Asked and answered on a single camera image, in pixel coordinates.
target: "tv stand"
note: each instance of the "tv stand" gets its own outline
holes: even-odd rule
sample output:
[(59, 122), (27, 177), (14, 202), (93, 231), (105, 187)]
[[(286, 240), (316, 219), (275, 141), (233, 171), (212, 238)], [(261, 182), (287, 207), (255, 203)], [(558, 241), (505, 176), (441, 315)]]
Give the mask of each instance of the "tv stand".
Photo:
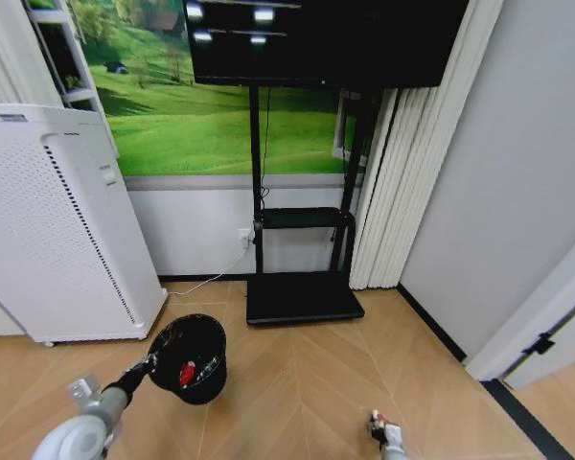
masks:
[[(350, 206), (364, 141), (373, 120), (370, 101), (368, 95), (362, 95), (340, 208), (262, 209), (258, 86), (249, 86), (256, 273), (247, 284), (247, 324), (286, 325), (364, 316), (364, 310), (349, 288), (356, 239), (356, 220), (350, 213)], [(264, 273), (265, 229), (312, 227), (335, 229), (328, 271)], [(343, 268), (339, 270), (346, 233)]]

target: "power cord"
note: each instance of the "power cord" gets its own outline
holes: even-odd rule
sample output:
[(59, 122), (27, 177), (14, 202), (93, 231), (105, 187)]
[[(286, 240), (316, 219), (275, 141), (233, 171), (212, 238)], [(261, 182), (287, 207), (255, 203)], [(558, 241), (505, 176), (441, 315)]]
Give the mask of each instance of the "power cord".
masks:
[(343, 151), (343, 182), (347, 182), (347, 171), (345, 170), (345, 136), (347, 135), (347, 115), (349, 109), (349, 102), (352, 99), (352, 92), (347, 93), (347, 101), (345, 103), (345, 121), (343, 122), (342, 143), (341, 150)]
[(270, 112), (270, 86), (268, 86), (268, 92), (266, 93), (266, 131), (264, 134), (264, 160), (262, 162), (262, 180), (260, 185), (260, 196), (262, 198), (262, 209), (265, 206), (265, 198), (270, 193), (270, 189), (265, 187), (265, 176), (266, 176), (266, 153), (268, 152), (268, 119)]
[(226, 274), (226, 272), (230, 271), (232, 268), (234, 268), (236, 266), (236, 264), (238, 264), (243, 257), (245, 257), (245, 254), (247, 254), (247, 251), (249, 250), (249, 247), (247, 247), (242, 254), (239, 256), (239, 258), (237, 260), (235, 260), (230, 266), (228, 266), (227, 268), (225, 268), (224, 270), (222, 270), (222, 272), (219, 275), (214, 276), (213, 278), (209, 278), (206, 281), (203, 281), (202, 283), (200, 283), (198, 286), (194, 286), (192, 287), (190, 290), (186, 291), (186, 292), (177, 292), (177, 291), (170, 291), (169, 290), (169, 294), (180, 294), (180, 295), (187, 295), (190, 292), (195, 291), (198, 288), (203, 287), (204, 285), (206, 285), (207, 283), (211, 282), (211, 281), (215, 281), (217, 278), (219, 278), (220, 276), (223, 276)]

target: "electrical outlet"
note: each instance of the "electrical outlet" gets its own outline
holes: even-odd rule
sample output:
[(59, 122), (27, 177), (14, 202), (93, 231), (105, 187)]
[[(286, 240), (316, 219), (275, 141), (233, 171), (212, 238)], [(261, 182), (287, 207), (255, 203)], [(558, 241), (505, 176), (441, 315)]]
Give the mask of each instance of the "electrical outlet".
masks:
[(240, 228), (239, 229), (239, 241), (241, 242), (241, 246), (243, 249), (249, 247), (251, 244), (251, 228)]

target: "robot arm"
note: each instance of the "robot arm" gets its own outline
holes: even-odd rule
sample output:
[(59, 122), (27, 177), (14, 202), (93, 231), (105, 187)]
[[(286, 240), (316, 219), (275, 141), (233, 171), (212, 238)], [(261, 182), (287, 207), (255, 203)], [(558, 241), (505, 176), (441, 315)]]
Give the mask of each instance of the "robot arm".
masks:
[(49, 433), (36, 448), (32, 460), (104, 459), (119, 433), (124, 409), (153, 365), (153, 356), (146, 356), (102, 393), (98, 380), (91, 374), (71, 383), (68, 392), (79, 405), (80, 415)]

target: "black bucket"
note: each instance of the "black bucket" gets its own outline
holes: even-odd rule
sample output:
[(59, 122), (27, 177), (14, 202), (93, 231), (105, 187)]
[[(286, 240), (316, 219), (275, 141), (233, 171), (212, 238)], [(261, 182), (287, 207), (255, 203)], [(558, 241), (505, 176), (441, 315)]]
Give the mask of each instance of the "black bucket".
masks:
[[(157, 361), (149, 377), (160, 388), (172, 391), (189, 404), (206, 404), (226, 383), (226, 334), (217, 319), (190, 314), (175, 319), (149, 348)], [(195, 363), (195, 376), (186, 388), (179, 385), (181, 368)]]

